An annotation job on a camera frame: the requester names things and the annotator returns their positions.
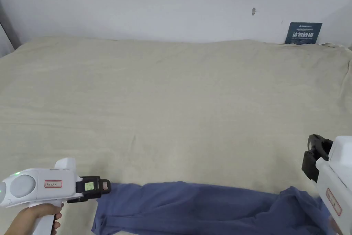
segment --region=white wall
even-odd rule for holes
[[[283,43],[290,22],[322,22],[319,43],[352,43],[352,0],[0,0],[13,38]],[[257,13],[252,16],[252,8]]]

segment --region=wrinkled fabric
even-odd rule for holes
[[[279,195],[185,182],[112,184],[98,199],[92,232],[140,235],[329,234],[320,198],[290,187]]]

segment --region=bed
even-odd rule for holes
[[[256,41],[52,37],[0,58],[1,177],[74,157],[79,175],[316,193],[310,134],[352,133],[352,52]],[[90,234],[95,201],[59,234]],[[0,209],[4,233],[18,209]]]

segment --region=finger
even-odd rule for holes
[[[329,217],[329,223],[330,223],[332,229],[333,229],[335,232],[337,232],[337,234],[342,235],[342,232],[341,232],[339,226],[337,225],[336,221],[333,219],[332,216]]]
[[[46,215],[56,215],[61,211],[61,207],[54,206],[52,204],[41,204],[38,206],[30,207],[30,210],[33,212],[33,215],[36,218],[41,218]]]
[[[61,217],[62,217],[62,214],[61,214],[61,213],[56,214],[56,215],[55,215],[55,220],[59,220]]]
[[[55,229],[58,229],[60,226],[61,226],[60,223],[55,222],[53,228],[54,228],[54,230],[55,230]]]

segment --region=round grey cap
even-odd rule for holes
[[[24,197],[35,188],[35,180],[29,175],[20,175],[10,185],[10,192],[15,197]]]

